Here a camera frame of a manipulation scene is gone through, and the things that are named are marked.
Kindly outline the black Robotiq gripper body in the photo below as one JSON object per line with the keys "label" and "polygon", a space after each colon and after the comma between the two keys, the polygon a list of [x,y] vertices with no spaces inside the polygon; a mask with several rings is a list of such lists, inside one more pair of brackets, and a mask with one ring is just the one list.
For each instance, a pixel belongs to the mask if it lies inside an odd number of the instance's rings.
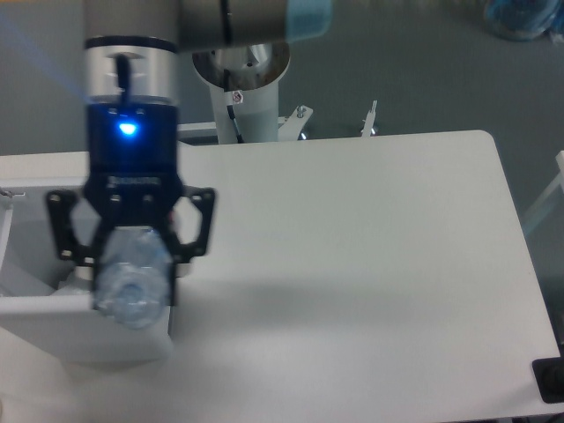
{"label": "black Robotiq gripper body", "polygon": [[86,107],[89,175],[85,199],[108,231],[164,224],[182,195],[178,108],[93,103]]}

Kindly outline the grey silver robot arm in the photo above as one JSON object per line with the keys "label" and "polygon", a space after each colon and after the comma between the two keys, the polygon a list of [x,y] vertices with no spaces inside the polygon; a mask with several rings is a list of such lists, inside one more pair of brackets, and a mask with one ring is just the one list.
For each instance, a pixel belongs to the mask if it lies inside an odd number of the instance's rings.
{"label": "grey silver robot arm", "polygon": [[325,33],[328,1],[87,1],[85,57],[89,174],[81,190],[47,194],[57,252],[93,270],[101,309],[114,279],[101,258],[119,228],[147,227],[163,241],[166,304],[179,265],[207,250],[216,193],[177,170],[178,52],[297,41]]}

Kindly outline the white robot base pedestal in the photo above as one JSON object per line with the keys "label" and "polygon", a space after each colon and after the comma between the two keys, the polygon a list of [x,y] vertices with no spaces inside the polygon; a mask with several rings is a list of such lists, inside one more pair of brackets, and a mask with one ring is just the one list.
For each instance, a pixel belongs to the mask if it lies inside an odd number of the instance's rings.
{"label": "white robot base pedestal", "polygon": [[192,55],[211,96],[221,145],[278,140],[278,86],[290,63],[284,41]]}

